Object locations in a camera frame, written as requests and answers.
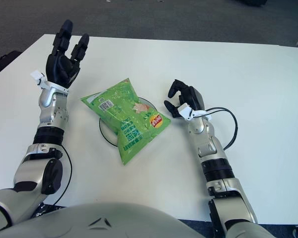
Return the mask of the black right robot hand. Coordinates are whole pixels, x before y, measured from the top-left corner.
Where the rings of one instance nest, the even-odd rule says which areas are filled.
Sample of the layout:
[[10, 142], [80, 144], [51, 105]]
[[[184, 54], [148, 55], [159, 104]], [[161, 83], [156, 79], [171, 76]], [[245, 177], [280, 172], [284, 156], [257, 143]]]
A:
[[188, 86], [175, 79], [169, 89], [168, 98], [174, 97], [178, 91], [180, 92], [179, 102], [181, 106], [187, 103], [195, 111], [205, 110], [202, 95], [193, 86]]

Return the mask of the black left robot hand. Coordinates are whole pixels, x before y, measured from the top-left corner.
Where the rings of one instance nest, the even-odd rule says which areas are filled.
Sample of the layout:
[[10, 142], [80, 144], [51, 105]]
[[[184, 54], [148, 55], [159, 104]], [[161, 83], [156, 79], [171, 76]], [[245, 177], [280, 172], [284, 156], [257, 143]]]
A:
[[75, 81], [80, 71], [80, 62], [83, 60], [89, 43], [89, 35], [83, 34], [74, 46], [71, 57], [65, 52], [68, 50], [72, 36], [73, 22], [67, 19], [55, 35], [53, 49], [46, 63], [46, 74], [49, 82], [68, 89]]

